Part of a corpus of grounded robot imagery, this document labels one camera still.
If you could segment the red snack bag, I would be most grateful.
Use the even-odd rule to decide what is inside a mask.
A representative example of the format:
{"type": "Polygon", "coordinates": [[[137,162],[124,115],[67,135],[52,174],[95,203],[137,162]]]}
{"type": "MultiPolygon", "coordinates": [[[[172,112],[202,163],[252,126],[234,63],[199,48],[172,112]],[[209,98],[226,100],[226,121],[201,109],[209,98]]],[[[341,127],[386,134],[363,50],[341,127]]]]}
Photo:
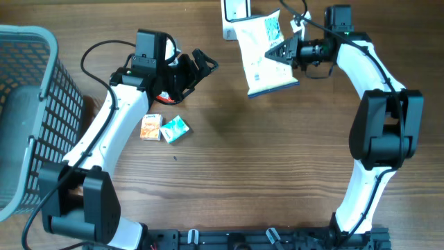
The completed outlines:
{"type": "Polygon", "coordinates": [[[174,105],[176,102],[169,96],[167,92],[162,91],[155,100],[164,105],[174,105]]]}

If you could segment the green tissue pack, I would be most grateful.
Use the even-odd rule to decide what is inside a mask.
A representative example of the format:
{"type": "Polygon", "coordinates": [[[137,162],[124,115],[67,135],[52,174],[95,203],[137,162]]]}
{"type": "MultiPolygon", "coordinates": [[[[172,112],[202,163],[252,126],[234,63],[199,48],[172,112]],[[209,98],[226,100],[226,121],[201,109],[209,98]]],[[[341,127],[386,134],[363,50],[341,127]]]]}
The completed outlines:
{"type": "Polygon", "coordinates": [[[188,131],[188,125],[180,115],[174,117],[170,122],[160,127],[160,132],[168,143],[175,142],[188,131]]]}

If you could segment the orange tissue pack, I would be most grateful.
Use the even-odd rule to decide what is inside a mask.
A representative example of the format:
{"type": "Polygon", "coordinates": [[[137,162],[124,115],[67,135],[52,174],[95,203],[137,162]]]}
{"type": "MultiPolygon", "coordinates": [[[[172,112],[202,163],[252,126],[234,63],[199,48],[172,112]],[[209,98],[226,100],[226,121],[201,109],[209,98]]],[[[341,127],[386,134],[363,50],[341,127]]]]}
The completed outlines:
{"type": "Polygon", "coordinates": [[[163,116],[160,114],[147,114],[142,118],[140,138],[142,140],[160,141],[163,116]]]}

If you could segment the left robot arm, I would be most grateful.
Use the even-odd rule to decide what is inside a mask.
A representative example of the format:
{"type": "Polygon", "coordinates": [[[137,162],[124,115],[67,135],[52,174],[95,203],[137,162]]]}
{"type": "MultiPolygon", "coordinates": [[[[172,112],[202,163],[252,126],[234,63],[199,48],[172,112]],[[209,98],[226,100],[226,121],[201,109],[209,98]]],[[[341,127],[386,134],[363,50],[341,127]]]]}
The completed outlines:
{"type": "Polygon", "coordinates": [[[98,115],[60,163],[47,163],[38,186],[37,207],[47,233],[109,249],[143,249],[145,224],[126,219],[112,183],[123,148],[154,101],[166,92],[176,105],[219,67],[200,49],[160,59],[135,54],[131,66],[116,70],[98,115]]]}

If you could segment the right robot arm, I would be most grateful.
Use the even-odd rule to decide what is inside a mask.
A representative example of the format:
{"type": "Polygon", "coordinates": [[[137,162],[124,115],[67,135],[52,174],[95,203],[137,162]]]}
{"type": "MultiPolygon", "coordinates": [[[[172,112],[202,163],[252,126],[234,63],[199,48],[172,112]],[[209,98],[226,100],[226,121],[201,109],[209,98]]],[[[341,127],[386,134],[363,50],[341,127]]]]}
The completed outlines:
{"type": "Polygon", "coordinates": [[[416,152],[424,97],[394,79],[363,32],[326,33],[321,40],[289,38],[266,58],[303,68],[332,62],[353,84],[360,104],[349,133],[354,160],[341,205],[333,213],[326,245],[362,248],[373,237],[372,222],[384,189],[406,159],[416,152]]]}

